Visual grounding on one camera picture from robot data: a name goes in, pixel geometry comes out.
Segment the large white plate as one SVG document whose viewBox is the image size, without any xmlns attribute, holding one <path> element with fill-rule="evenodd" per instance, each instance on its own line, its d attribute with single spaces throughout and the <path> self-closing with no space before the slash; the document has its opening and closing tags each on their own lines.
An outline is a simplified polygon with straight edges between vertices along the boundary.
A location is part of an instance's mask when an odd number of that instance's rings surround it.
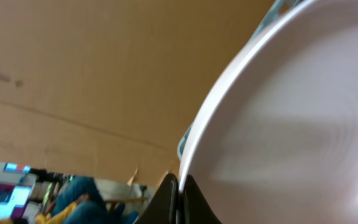
<svg viewBox="0 0 358 224">
<path fill-rule="evenodd" d="M 223 223 L 358 223 L 358 1 L 303 1 L 244 46 L 192 124 L 188 177 Z"/>
</svg>

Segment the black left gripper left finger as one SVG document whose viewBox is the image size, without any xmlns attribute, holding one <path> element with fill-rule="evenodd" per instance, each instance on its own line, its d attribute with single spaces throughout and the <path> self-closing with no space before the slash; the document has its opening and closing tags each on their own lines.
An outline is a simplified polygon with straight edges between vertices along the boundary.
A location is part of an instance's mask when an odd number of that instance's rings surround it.
<svg viewBox="0 0 358 224">
<path fill-rule="evenodd" d="M 177 177 L 168 173 L 135 224 L 176 224 Z"/>
</svg>

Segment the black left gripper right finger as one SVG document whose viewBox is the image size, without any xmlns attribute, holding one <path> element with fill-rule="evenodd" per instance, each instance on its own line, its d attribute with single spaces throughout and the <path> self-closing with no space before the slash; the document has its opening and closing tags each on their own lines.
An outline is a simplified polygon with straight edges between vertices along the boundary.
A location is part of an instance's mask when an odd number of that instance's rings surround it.
<svg viewBox="0 0 358 224">
<path fill-rule="evenodd" d="M 181 193 L 181 220 L 184 224 L 221 224 L 191 175 Z"/>
</svg>

